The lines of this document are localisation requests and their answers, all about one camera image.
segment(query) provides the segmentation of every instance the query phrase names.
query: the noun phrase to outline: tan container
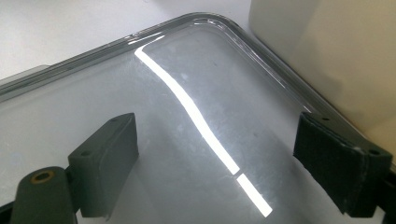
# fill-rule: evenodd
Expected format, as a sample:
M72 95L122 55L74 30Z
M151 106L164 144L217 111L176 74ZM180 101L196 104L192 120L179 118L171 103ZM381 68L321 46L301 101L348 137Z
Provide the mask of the tan container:
M362 133L396 155L396 1L252 0L249 22Z

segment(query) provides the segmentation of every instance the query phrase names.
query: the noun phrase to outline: transparent tray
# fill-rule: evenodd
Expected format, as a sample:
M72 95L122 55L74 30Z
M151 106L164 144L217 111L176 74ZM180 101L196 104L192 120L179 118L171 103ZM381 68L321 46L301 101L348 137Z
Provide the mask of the transparent tray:
M343 120L234 22L193 13L1 81L0 204L108 119L140 157L107 223L380 223L342 215L292 157L302 111ZM79 223L105 223L78 217Z

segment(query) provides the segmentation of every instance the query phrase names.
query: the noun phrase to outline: white strip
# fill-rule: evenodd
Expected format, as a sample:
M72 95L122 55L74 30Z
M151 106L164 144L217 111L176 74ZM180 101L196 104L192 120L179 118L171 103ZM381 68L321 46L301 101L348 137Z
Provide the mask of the white strip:
M160 79L163 80L169 89L171 89L171 91L186 109L187 113L192 119L192 122L195 124L202 137L206 140L206 142L216 153L219 159L224 163L224 165L230 170L231 174L235 175L239 171L238 165L221 145L219 139L217 139L212 133L194 101L165 70L163 70L145 52L142 51L143 47L145 46L138 48L134 52L134 55L136 55L136 57L139 58L146 66L148 66Z
M273 209L254 188L248 178L244 174L241 174L238 178L236 178L236 180L242 186L242 189L244 189L244 191L247 193L247 196L250 198L250 200L253 201L256 207L260 210L262 215L268 217Z

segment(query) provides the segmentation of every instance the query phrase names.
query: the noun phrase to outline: beige surface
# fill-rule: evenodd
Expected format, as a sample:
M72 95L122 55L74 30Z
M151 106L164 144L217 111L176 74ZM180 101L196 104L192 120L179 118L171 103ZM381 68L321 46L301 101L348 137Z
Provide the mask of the beige surface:
M396 1L252 0L250 10L255 35L396 155Z

